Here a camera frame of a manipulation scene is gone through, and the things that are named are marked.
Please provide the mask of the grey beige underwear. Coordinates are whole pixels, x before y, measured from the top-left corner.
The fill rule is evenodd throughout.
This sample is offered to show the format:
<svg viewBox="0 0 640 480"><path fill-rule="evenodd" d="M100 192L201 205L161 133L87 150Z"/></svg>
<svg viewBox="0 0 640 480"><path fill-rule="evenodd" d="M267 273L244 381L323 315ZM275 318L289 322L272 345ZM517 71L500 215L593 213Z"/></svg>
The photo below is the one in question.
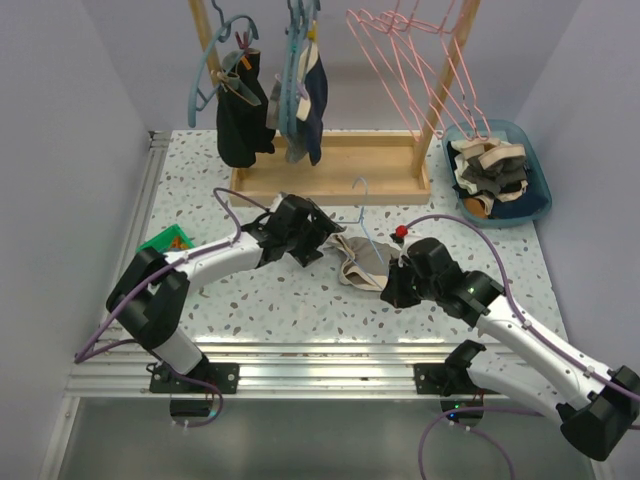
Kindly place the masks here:
<svg viewBox="0 0 640 480"><path fill-rule="evenodd" d="M342 263L338 268L341 284L378 293L387 285L390 262L400 253L389 244L339 234L332 235L327 245L341 256Z"/></svg>

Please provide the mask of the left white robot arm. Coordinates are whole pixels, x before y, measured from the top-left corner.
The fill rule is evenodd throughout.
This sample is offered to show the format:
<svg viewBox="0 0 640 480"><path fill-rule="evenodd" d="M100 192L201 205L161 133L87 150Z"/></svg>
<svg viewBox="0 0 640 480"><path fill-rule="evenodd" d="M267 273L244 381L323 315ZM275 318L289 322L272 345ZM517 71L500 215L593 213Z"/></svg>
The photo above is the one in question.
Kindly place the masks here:
<svg viewBox="0 0 640 480"><path fill-rule="evenodd" d="M290 255L306 267L344 227L315 202L281 193L253 221L222 240L179 252L138 252L108 297L107 311L148 353L172 371L185 392L201 390L210 364L179 327L187 296L230 275L259 269Z"/></svg>

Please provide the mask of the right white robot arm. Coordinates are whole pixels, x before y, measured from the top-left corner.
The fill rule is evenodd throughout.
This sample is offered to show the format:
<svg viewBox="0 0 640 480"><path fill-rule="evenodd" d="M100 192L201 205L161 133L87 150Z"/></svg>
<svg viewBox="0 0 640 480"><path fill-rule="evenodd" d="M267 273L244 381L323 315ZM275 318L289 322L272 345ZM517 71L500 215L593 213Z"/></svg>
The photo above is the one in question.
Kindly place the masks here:
<svg viewBox="0 0 640 480"><path fill-rule="evenodd" d="M506 358L479 341L465 340L442 365L415 366L417 391L448 397L485 390L507 396L557 424L583 455L606 460L639 417L638 374L570 345L498 281L463 270L439 240L415 235L394 240L402 249L389 264L383 301L397 309L433 302L514 355Z"/></svg>

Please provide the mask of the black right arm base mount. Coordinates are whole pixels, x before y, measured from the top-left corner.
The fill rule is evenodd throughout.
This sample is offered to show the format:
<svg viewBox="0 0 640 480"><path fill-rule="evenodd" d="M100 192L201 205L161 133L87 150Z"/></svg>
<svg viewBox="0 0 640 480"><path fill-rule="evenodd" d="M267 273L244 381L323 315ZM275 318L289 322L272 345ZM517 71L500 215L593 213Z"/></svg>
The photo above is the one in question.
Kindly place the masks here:
<svg viewBox="0 0 640 480"><path fill-rule="evenodd" d="M478 390L463 367L445 363L418 363L413 365L413 374L419 395L472 395Z"/></svg>

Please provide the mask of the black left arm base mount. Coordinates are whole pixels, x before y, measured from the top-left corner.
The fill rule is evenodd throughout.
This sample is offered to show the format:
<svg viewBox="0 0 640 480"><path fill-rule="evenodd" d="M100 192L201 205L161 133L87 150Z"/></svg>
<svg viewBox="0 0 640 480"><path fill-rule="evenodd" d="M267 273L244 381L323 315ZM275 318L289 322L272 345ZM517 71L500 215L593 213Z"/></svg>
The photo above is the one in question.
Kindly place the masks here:
<svg viewBox="0 0 640 480"><path fill-rule="evenodd" d="M196 394L210 393L205 384L213 385L225 394L235 394L240 380L240 366L237 363L211 363L203 358L187 374L176 374L164 362L146 365L151 375L149 391L154 394Z"/></svg>

